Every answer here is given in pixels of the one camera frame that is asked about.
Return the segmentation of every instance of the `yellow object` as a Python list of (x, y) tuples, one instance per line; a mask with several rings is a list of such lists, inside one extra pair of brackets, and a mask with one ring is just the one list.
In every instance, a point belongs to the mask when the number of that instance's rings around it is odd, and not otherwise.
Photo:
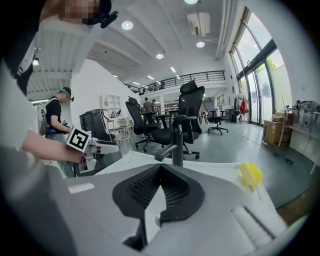
[(261, 184), (263, 174), (253, 162), (242, 163), (240, 172), (246, 186), (255, 188), (257, 184)]

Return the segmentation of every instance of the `air conditioner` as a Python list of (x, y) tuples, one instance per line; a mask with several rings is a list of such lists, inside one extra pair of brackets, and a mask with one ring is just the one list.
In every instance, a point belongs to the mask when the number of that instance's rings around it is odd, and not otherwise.
[(198, 37), (205, 37), (210, 33), (210, 15), (207, 12), (195, 12), (187, 14), (187, 19), (191, 27), (191, 34)]

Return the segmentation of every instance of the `gray floor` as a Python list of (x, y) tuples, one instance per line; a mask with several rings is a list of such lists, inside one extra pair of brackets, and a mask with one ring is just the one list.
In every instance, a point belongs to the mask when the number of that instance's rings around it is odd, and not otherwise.
[[(277, 152), (297, 163), (289, 165), (283, 157), (274, 157), (275, 149), (261, 143), (261, 127), (223, 122), (221, 127), (229, 129), (229, 133), (223, 131), (221, 136), (217, 131), (207, 134), (211, 126), (202, 125), (203, 133), (194, 144), (187, 145), (191, 151), (200, 152), (200, 159), (195, 159), (195, 155), (186, 155), (185, 159), (209, 163), (255, 163), (263, 173), (262, 183), (276, 208), (302, 194), (311, 181), (320, 175), (318, 166), (313, 175), (309, 175), (314, 163), (290, 147), (278, 148)], [(141, 139), (140, 135), (131, 137), (132, 149), (143, 153), (143, 144), (139, 145), (139, 149), (134, 145)], [(161, 145), (150, 143), (147, 154), (154, 155), (160, 149)]]

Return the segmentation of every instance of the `ceiling light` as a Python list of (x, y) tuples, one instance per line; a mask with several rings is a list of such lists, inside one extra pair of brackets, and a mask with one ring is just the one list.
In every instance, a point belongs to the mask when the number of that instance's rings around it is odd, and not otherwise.
[(130, 30), (134, 27), (134, 25), (132, 24), (131, 21), (125, 21), (121, 24), (121, 27), (124, 29), (124, 30)]
[(198, 2), (198, 0), (184, 0), (184, 1), (189, 5), (194, 5), (195, 3)]
[(48, 102), (49, 99), (41, 99), (41, 100), (36, 100), (36, 101), (31, 101), (32, 104), (37, 104), (37, 103), (44, 103), (44, 102)]
[(39, 59), (38, 58), (34, 58), (34, 60), (32, 61), (32, 65), (33, 66), (39, 66)]
[(204, 46), (205, 46), (205, 43), (202, 41), (196, 43), (196, 47), (198, 47), (198, 48), (202, 48)]
[(164, 55), (162, 53), (159, 53), (155, 56), (157, 59), (162, 59), (164, 57)]

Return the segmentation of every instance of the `black t-shirt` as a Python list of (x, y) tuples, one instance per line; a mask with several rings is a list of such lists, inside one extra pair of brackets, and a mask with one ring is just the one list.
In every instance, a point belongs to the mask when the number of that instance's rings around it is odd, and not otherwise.
[[(4, 31), (2, 31), (2, 34), (5, 35), (5, 40), (3, 40), (4, 46), (1, 47), (3, 54), (0, 55), (4, 56), (8, 69), (13, 73), (18, 69), (32, 40), (39, 30), (40, 15), (45, 2), (46, 0), (32, 0), (19, 1), (19, 3), (17, 3), (16, 1), (10, 0), (6, 1), (1, 8), (14, 15), (17, 19), (15, 22), (18, 24), (14, 27), (11, 25), (4, 26)], [(1, 16), (1, 24), (8, 23), (5, 17), (5, 15)], [(32, 72), (33, 66), (31, 64), (21, 76), (14, 76), (14, 78), (17, 79), (18, 86), (25, 95), (27, 94), (27, 85)]]
[[(46, 109), (46, 113), (45, 113), (45, 118), (46, 121), (48, 122), (48, 124), (50, 125), (51, 128), (53, 128), (51, 126), (51, 116), (57, 116), (58, 117), (58, 122), (61, 123), (61, 105), (60, 105), (60, 101), (58, 100), (58, 98), (56, 96), (53, 96), (52, 98), (50, 98), (50, 102), (45, 106)], [(55, 133), (57, 134), (62, 134), (64, 133), (61, 130), (55, 129)]]

